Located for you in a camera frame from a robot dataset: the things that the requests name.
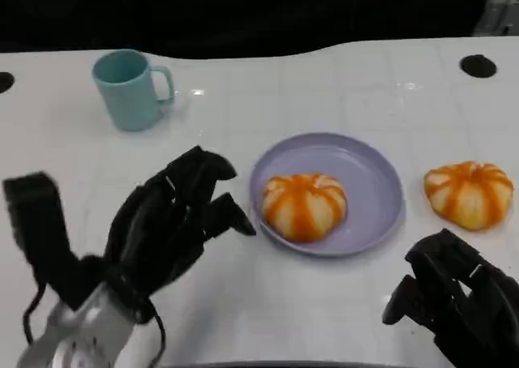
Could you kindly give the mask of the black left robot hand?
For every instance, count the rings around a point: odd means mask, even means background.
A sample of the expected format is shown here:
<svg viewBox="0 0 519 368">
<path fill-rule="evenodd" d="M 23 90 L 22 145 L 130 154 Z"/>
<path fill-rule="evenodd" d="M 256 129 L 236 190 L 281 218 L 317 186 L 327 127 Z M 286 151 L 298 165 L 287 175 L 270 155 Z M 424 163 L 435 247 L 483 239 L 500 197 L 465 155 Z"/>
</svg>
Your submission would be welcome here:
<svg viewBox="0 0 519 368">
<path fill-rule="evenodd" d="M 195 146 L 119 208 L 105 247 L 106 280 L 137 324 L 154 317 L 150 297 L 187 272 L 207 241 L 229 229 L 256 234 L 230 193 L 213 195 L 217 182 L 236 175 L 226 158 Z"/>
</svg>

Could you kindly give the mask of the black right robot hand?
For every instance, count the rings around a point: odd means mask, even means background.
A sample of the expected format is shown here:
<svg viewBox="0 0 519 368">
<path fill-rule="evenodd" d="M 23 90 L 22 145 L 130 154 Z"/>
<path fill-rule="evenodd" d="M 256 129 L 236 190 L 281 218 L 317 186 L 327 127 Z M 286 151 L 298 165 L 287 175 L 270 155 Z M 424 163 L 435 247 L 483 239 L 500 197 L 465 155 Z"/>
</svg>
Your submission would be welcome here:
<svg viewBox="0 0 519 368">
<path fill-rule="evenodd" d="M 393 291 L 383 322 L 426 327 L 455 367 L 518 365 L 518 283 L 448 229 L 405 256 L 413 269 Z"/>
</svg>

